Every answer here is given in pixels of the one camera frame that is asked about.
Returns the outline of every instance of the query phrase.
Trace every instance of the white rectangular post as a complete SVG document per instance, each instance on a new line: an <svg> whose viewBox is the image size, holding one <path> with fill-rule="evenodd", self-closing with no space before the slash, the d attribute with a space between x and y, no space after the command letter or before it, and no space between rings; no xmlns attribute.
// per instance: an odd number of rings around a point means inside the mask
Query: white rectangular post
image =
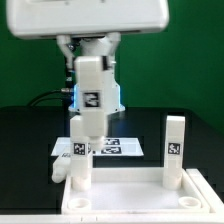
<svg viewBox="0 0 224 224"><path fill-rule="evenodd" d="M181 187L185 117L168 116L164 156L163 186L170 190Z"/></svg>

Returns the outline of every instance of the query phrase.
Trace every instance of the black table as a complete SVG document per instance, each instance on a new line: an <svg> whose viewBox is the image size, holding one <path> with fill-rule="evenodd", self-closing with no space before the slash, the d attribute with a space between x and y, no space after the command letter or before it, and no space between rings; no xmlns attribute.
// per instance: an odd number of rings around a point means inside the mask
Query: black table
<svg viewBox="0 0 224 224"><path fill-rule="evenodd" d="M94 159L95 167L163 166L167 114L186 117L184 168L198 168L224 201L224 136L184 109L128 108L109 124L110 137L138 137L144 157ZM57 137L69 136L60 107L0 109L0 214L58 214L64 183L51 180Z"/></svg>

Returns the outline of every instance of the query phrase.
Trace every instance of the green backdrop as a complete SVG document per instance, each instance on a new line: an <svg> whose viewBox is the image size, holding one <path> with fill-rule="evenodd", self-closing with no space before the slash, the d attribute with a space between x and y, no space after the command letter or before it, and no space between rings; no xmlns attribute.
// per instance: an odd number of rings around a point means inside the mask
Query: green backdrop
<svg viewBox="0 0 224 224"><path fill-rule="evenodd" d="M131 107L191 109L224 134L224 1L169 0L170 23L158 34L122 36L117 80ZM25 105L64 86L54 40L24 41L6 26L0 1L0 107Z"/></svg>

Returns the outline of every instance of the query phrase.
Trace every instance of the white platform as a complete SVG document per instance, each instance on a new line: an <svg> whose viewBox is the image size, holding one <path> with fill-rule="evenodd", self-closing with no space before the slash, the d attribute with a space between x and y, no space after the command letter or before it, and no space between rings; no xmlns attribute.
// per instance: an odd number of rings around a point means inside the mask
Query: white platform
<svg viewBox="0 0 224 224"><path fill-rule="evenodd" d="M183 171L182 187L162 187L163 168L93 169L93 186L88 192L72 191L67 178L62 215L0 216L0 223L23 224L224 224L224 205L196 169ZM178 199L191 196L202 206L183 209ZM68 209L71 199L86 199L90 206Z"/></svg>

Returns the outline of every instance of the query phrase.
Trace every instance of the cable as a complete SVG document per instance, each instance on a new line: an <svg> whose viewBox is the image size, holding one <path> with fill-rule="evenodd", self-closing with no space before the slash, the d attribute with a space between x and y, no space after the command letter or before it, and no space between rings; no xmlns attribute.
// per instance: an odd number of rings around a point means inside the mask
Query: cable
<svg viewBox="0 0 224 224"><path fill-rule="evenodd" d="M33 103L35 103L37 100L45 97L45 96L49 96L51 94L55 94L55 93L61 93L61 90L52 90L52 91L48 91L48 92L45 92L45 93L42 93L40 95L38 95L37 97L35 97L34 99L32 99L28 104L27 106L30 107L32 106Z"/></svg>
<svg viewBox="0 0 224 224"><path fill-rule="evenodd" d="M35 107L37 104L39 104L43 101L48 101L48 100L65 100L65 99L60 98L60 97L44 98L44 99L37 100L32 106Z"/></svg>

